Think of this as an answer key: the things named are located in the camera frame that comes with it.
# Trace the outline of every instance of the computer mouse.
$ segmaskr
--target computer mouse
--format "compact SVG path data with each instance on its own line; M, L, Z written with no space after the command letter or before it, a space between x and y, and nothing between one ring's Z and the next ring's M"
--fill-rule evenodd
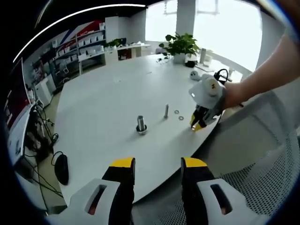
M68 158L66 155L62 154L57 157L54 165L54 172L57 180L63 184L67 185L69 181L69 168L68 168Z

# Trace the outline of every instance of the metal standoff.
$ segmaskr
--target metal standoff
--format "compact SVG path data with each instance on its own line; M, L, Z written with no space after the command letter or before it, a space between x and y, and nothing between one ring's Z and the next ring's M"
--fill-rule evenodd
M144 135L147 132L147 126L144 122L144 117L143 116L138 116L137 117L137 126L136 126L136 131L140 135Z
M169 113L169 104L166 104L165 105L165 116L164 116L165 119L168 118L168 113Z

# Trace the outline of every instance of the ceiling light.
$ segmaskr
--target ceiling light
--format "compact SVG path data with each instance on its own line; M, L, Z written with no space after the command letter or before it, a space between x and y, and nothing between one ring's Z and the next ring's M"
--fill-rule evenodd
M55 21L54 23L50 24L49 26L47 26L46 28L42 29L38 34L36 34L22 49L21 51L17 54L17 56L14 58L13 63L16 61L16 59L19 57L19 55L24 51L24 49L31 43L33 42L34 39L36 39L38 36L40 36L43 32L45 32L46 30L48 30L50 27L54 26L55 24L68 19L69 17L72 17L74 15L80 14L80 13L84 13L90 10L94 10L94 9L99 9L99 8L108 8L108 7L119 7L119 6L133 6L133 7L145 7L145 5L139 5L139 4L113 4L113 5L106 5L106 6L96 6L93 8L87 8L81 11L78 11L76 13L72 13L70 15L67 15L61 19L59 19L58 21Z

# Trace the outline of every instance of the yellow sticker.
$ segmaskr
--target yellow sticker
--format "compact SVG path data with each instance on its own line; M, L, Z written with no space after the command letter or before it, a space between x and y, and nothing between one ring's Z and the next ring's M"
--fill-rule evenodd
M203 167L207 166L205 162L197 159L197 158L190 158L184 157L184 161L186 162L187 167Z
M133 157L117 159L110 166L130 168L132 160L133 160Z

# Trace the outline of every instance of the human arm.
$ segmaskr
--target human arm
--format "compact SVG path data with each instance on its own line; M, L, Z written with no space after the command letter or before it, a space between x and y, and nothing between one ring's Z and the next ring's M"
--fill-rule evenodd
M283 36L274 53L241 83L226 83L224 109L283 86L300 77L300 46Z

